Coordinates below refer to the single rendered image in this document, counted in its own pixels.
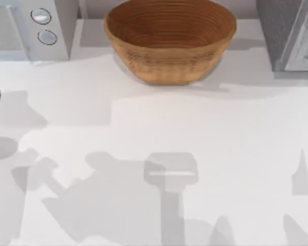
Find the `grey cabinet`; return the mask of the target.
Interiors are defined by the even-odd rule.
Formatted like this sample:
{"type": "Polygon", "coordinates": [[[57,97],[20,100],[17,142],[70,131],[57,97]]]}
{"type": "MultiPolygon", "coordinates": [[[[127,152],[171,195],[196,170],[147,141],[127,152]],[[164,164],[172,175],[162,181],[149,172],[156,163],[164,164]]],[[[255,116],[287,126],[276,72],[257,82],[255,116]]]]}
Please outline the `grey cabinet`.
{"type": "Polygon", "coordinates": [[[308,72],[308,0],[256,0],[274,72],[308,72]]]}

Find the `round silver microwave knob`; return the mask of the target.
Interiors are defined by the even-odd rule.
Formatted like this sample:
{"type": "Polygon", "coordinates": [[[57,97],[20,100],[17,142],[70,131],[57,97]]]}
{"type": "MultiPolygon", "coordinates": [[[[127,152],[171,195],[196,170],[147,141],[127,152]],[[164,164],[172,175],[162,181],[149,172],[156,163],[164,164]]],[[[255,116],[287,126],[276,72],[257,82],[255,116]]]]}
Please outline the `round silver microwave knob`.
{"type": "Polygon", "coordinates": [[[30,16],[39,25],[46,25],[51,22],[51,14],[44,8],[32,10],[30,16]]]}
{"type": "Polygon", "coordinates": [[[44,45],[54,45],[57,42],[57,36],[50,30],[43,30],[37,33],[37,39],[44,45]]]}

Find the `brown woven basket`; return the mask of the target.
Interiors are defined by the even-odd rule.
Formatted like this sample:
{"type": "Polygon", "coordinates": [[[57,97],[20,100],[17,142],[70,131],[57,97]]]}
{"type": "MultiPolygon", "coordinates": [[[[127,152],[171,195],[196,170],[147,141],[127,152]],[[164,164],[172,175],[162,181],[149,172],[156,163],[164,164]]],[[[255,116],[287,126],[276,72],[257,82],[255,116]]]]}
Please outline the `brown woven basket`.
{"type": "Polygon", "coordinates": [[[235,16],[212,0],[126,0],[104,18],[104,31],[128,70],[149,85],[199,80],[237,30],[235,16]]]}

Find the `pale microwave oven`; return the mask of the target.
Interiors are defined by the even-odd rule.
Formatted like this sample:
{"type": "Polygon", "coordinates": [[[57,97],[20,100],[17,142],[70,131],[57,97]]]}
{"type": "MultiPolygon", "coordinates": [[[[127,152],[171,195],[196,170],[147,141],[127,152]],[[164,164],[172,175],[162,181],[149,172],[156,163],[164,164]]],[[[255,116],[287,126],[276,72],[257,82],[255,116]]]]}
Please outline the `pale microwave oven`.
{"type": "Polygon", "coordinates": [[[78,0],[0,0],[0,60],[69,60],[78,12],[78,0]],[[38,8],[50,12],[50,23],[39,25],[32,20],[30,13],[38,8]],[[39,42],[37,33],[43,30],[56,34],[54,45],[39,42]]]}

